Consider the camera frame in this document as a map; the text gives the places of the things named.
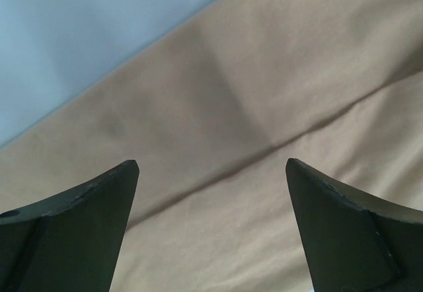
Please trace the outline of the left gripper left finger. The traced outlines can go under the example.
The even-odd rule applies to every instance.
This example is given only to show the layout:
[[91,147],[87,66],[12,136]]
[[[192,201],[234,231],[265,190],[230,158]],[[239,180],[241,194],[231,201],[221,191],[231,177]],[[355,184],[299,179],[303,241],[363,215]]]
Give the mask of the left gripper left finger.
[[124,161],[2,213],[1,290],[109,291],[138,177],[136,161]]

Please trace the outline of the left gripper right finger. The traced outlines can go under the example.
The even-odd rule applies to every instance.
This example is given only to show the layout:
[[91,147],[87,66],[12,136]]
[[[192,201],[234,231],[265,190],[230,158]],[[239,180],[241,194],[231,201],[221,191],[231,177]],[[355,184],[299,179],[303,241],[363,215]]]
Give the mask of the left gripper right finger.
[[421,291],[422,212],[298,159],[286,178],[314,291]]

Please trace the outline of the beige t shirt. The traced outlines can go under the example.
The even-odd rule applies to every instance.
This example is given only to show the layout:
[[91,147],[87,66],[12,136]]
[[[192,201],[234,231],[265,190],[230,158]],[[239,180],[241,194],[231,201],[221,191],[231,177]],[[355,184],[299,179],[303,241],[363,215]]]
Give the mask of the beige t shirt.
[[422,208],[422,0],[220,0],[1,151],[1,209],[140,175],[113,291],[309,291],[285,166]]

